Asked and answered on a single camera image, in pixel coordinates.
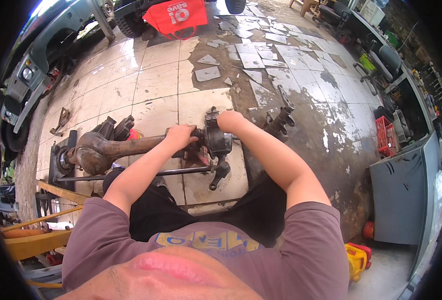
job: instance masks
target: red crate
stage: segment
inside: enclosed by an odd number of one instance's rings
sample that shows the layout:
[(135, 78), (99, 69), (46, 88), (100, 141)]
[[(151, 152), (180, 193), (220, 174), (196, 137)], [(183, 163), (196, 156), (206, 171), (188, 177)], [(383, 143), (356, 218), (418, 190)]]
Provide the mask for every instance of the red crate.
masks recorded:
[(396, 154), (398, 150), (393, 124), (381, 116), (376, 119), (376, 132), (378, 134), (378, 152), (388, 157)]

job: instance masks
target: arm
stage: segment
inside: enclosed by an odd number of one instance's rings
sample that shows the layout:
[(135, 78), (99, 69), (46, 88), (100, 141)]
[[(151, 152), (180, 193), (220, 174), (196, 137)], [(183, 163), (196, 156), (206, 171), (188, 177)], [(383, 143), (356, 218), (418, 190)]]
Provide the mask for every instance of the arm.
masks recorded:
[(119, 207), (128, 217), (131, 205), (144, 193), (159, 169), (177, 151), (197, 141), (190, 134), (196, 125), (176, 125), (156, 147), (130, 165), (111, 183), (103, 199)]
[(307, 163), (284, 143), (236, 111), (220, 114), (218, 126), (222, 131), (236, 135), (260, 161), (274, 182), (284, 189), (287, 194), (286, 209), (308, 201), (331, 205)]

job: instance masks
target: hand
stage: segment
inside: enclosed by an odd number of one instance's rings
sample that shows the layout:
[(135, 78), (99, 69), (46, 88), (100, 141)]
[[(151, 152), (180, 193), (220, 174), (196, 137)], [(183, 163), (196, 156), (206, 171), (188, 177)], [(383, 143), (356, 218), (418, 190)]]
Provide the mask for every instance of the hand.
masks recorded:
[(247, 122), (250, 123), (243, 115), (237, 111), (225, 110), (218, 115), (218, 126), (223, 132), (227, 134), (235, 133), (236, 129), (243, 126)]
[(194, 129), (196, 129), (196, 125), (174, 125), (169, 129), (163, 142), (168, 144), (175, 153), (198, 140), (196, 136), (190, 136)]

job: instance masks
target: red shopping bag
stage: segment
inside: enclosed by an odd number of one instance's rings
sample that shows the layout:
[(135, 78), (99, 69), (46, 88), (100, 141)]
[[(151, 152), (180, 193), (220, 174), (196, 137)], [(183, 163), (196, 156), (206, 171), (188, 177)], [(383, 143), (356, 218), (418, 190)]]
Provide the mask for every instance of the red shopping bag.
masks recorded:
[(172, 0), (151, 6), (143, 16), (152, 27), (156, 28), (168, 39), (172, 39), (168, 34), (172, 34), (177, 39), (184, 28), (193, 27), (193, 33), (183, 38), (187, 40), (193, 36), (196, 26), (207, 24), (204, 0)]

